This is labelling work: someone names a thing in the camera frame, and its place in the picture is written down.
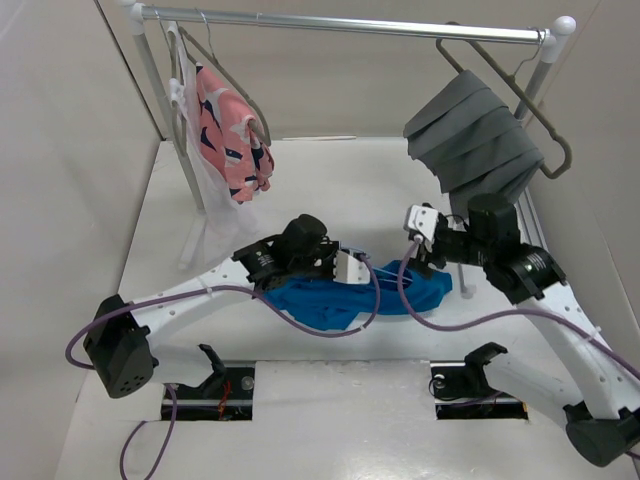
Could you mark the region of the blue t shirt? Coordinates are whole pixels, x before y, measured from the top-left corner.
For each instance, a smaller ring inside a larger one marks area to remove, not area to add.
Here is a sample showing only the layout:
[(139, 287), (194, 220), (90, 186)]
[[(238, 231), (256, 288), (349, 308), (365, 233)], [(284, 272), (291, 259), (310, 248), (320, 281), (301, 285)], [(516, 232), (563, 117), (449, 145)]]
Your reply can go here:
[[(400, 262), (393, 260), (383, 266), (398, 273)], [(412, 308), (427, 312), (439, 307), (453, 289), (452, 277), (435, 272), (425, 278), (407, 268), (412, 283), (404, 293)], [(345, 330), (360, 314), (377, 310), (383, 316), (408, 313), (397, 290), (397, 283), (380, 283), (379, 290), (368, 285), (346, 285), (328, 280), (291, 279), (282, 288), (265, 294), (268, 301), (281, 311), (288, 312), (297, 322), (316, 330)]]

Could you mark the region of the clear plastic hanger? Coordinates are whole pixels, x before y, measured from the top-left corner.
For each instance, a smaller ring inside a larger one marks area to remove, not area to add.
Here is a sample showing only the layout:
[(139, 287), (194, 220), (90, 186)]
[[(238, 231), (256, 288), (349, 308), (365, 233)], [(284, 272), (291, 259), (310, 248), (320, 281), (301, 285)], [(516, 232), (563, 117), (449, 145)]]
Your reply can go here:
[[(356, 258), (358, 259), (363, 259), (366, 258), (367, 260), (370, 259), (370, 255), (365, 252), (364, 250), (361, 250), (359, 248), (355, 248), (355, 247), (347, 247), (347, 250), (353, 254)], [(397, 283), (397, 279), (398, 279), (398, 273), (396, 271), (392, 271), (391, 269), (387, 268), (387, 267), (372, 267), (376, 277), (378, 278), (378, 281), (380, 283)], [(412, 275), (410, 273), (403, 273), (402, 274), (402, 284), (404, 287), (409, 287), (412, 283)]]

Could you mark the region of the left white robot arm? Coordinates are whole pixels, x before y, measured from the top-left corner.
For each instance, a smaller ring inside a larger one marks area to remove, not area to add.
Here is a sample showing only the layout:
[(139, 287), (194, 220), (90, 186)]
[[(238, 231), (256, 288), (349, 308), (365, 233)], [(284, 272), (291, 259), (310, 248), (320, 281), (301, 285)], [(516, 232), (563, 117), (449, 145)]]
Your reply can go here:
[(213, 269), (159, 294), (130, 302), (118, 294), (103, 300), (81, 336), (89, 366), (112, 399), (150, 382), (183, 383), (201, 396), (212, 396), (223, 382), (217, 354), (207, 344), (171, 349), (172, 336), (290, 280), (336, 285), (347, 279), (352, 259), (328, 238), (320, 220), (302, 214), (282, 233), (242, 247)]

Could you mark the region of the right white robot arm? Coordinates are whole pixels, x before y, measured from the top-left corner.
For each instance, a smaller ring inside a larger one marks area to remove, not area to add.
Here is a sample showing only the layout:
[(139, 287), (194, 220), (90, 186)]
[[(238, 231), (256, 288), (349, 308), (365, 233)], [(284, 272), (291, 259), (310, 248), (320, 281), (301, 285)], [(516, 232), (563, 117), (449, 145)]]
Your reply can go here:
[(563, 382), (532, 369), (506, 347), (486, 343), (458, 363), (434, 367), (437, 399), (464, 400), (508, 394), (562, 428), (589, 463), (605, 467), (633, 456), (639, 444), (639, 372), (613, 352), (578, 305), (566, 274), (541, 247), (522, 241), (515, 207), (497, 194), (468, 203), (459, 230), (428, 204), (408, 208), (404, 221), (412, 243), (403, 268), (435, 274), (448, 263), (479, 267), (511, 309), (458, 325), (438, 325), (415, 309), (410, 315), (438, 332), (460, 332), (509, 316), (529, 320), (569, 373)]

